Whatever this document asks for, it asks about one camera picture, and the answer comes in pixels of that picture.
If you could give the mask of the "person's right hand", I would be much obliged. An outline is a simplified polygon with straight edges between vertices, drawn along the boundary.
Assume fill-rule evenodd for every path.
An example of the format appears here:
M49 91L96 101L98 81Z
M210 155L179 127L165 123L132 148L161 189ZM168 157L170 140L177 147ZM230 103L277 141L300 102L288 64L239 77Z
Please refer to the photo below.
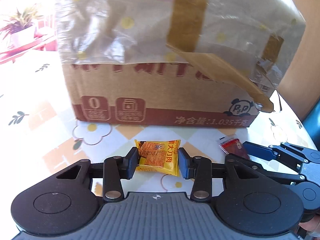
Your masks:
M320 215L315 215L310 221L300 223L299 226L306 230L309 236L320 238Z

